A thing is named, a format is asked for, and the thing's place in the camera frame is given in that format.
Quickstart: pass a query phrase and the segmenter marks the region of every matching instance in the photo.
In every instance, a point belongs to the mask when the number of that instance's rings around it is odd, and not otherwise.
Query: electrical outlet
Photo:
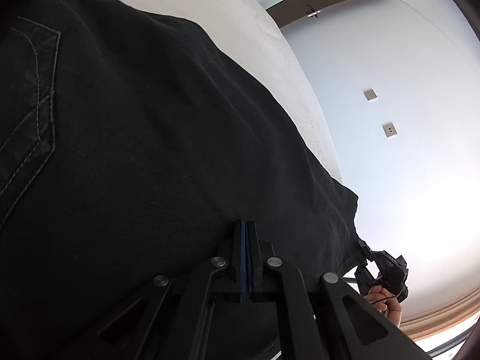
[[[375,100],[378,97],[373,89],[369,89],[367,91],[364,91],[364,93],[365,93],[365,97],[367,98],[368,101]]]
[[[393,135],[397,135],[397,130],[395,130],[395,126],[393,123],[387,123],[383,125],[383,130],[385,131],[385,134],[387,137],[393,137]]]

